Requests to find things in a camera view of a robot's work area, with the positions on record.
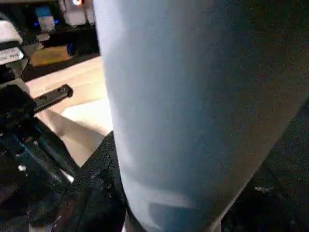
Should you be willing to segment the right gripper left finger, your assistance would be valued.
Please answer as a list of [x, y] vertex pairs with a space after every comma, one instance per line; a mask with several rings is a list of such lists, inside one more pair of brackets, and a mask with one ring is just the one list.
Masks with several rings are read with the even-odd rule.
[[126, 216], [113, 132], [79, 169], [62, 198], [56, 232], [120, 232]]

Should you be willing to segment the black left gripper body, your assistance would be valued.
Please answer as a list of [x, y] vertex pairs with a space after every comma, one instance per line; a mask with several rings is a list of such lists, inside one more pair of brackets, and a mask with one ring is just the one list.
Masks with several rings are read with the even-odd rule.
[[62, 85], [36, 98], [18, 85], [0, 89], [0, 155], [16, 166], [13, 179], [5, 177], [0, 185], [3, 202], [25, 181], [25, 197], [31, 213], [51, 213], [79, 169], [60, 138], [37, 114], [73, 96], [69, 85]]

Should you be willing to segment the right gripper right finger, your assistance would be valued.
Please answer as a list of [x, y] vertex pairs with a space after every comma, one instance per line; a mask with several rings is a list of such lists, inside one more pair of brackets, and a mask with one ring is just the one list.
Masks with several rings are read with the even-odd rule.
[[307, 232], [297, 211], [275, 175], [261, 166], [221, 222], [223, 232]]

